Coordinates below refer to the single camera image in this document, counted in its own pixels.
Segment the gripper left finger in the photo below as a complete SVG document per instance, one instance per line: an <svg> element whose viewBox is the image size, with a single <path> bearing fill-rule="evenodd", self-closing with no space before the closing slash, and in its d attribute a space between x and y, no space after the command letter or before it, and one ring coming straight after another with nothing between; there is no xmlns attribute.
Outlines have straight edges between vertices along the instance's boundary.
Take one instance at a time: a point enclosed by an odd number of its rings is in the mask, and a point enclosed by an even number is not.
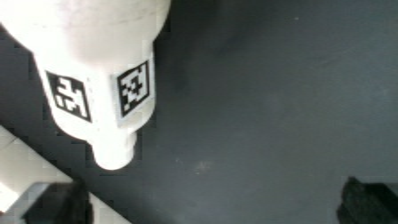
<svg viewBox="0 0 398 224"><path fill-rule="evenodd" d="M36 182L0 215L0 224L93 224L85 184Z"/></svg>

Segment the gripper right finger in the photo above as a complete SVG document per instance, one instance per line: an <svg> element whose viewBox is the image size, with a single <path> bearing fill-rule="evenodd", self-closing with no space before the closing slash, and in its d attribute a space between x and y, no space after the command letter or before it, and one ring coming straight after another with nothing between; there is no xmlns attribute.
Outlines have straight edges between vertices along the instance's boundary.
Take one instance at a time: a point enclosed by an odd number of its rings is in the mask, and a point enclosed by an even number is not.
<svg viewBox="0 0 398 224"><path fill-rule="evenodd" d="M336 210L340 224L398 224L398 183L348 177Z"/></svg>

